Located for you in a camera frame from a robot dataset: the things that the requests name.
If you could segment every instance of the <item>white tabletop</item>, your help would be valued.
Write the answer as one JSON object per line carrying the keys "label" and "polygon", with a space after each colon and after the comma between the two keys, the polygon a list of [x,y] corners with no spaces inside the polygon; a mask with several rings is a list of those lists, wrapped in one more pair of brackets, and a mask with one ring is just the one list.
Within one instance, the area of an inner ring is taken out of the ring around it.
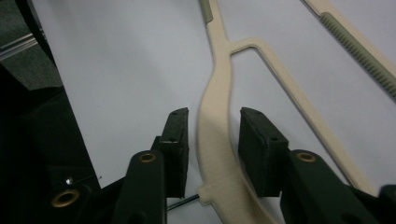
{"label": "white tabletop", "polygon": [[[396,2],[332,0],[396,63]],[[202,183],[196,119],[213,61],[198,0],[34,0],[78,126],[102,187],[125,175],[129,160],[149,150],[167,115],[190,110],[186,196]],[[379,189],[396,183],[396,102],[298,0],[219,0],[230,40],[257,36],[277,57]],[[328,154],[257,53],[235,54],[230,108],[237,146],[242,106],[263,112],[290,149]],[[274,206],[278,201],[263,200]],[[169,223],[219,223],[199,203],[168,214]]]}

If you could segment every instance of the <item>floor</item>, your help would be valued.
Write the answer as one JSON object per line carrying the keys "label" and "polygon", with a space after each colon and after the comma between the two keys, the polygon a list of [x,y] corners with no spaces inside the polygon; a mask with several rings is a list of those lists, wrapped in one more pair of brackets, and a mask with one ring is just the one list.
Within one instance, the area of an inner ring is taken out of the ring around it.
{"label": "floor", "polygon": [[[15,1],[0,0],[0,47],[28,34],[30,32]],[[38,45],[0,63],[29,90],[63,85],[55,66]]]}

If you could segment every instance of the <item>beige tool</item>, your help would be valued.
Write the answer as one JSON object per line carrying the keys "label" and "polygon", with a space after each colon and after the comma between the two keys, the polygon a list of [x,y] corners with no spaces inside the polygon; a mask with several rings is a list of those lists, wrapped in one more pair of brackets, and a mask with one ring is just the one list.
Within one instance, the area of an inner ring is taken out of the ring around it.
{"label": "beige tool", "polygon": [[350,24],[328,0],[305,0],[355,59],[396,99],[396,65]]}
{"label": "beige tool", "polygon": [[254,48],[268,62],[292,101],[345,172],[351,184],[366,192],[374,190],[342,145],[309,103],[271,48],[258,38],[230,42],[216,0],[201,0],[214,57],[214,70],[201,102],[198,118],[197,155],[204,184],[198,188],[202,203],[212,203],[224,223],[275,223],[249,186],[233,152],[229,104],[232,87],[231,55]]}

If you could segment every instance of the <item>white table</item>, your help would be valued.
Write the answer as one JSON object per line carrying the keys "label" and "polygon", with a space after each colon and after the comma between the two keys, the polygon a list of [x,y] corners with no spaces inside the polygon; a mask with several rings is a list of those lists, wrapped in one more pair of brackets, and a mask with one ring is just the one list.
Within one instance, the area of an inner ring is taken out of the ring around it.
{"label": "white table", "polygon": [[[332,0],[396,63],[396,2]],[[213,66],[198,0],[34,0],[102,187],[161,135],[168,113],[190,110],[186,196],[202,183],[195,156],[198,106]],[[396,102],[298,0],[219,0],[231,40],[268,42],[376,188],[396,183]],[[235,148],[242,106],[263,112],[290,140],[335,165],[254,50],[233,56]],[[279,213],[278,200],[263,200]],[[219,223],[192,203],[169,223]]]}

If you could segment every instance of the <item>brass insert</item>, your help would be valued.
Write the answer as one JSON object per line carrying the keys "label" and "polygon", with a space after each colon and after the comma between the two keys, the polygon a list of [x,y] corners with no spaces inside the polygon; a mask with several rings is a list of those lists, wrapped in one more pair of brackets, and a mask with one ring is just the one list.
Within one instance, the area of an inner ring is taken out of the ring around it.
{"label": "brass insert", "polygon": [[50,202],[52,206],[61,208],[66,207],[73,202],[75,202],[79,198],[79,192],[76,189],[66,189],[55,197],[53,197],[52,201]]}
{"label": "brass insert", "polygon": [[297,154],[297,158],[298,158],[300,161],[306,161],[306,162],[314,162],[314,161],[317,160],[317,158],[316,158],[314,155],[312,155],[312,154],[310,154],[310,153],[306,153],[306,152],[300,152],[300,153],[298,153],[298,154]]}
{"label": "brass insert", "polygon": [[153,153],[145,153],[143,155],[139,156],[139,160],[141,162],[151,162],[151,161],[155,161],[156,157],[155,154]]}

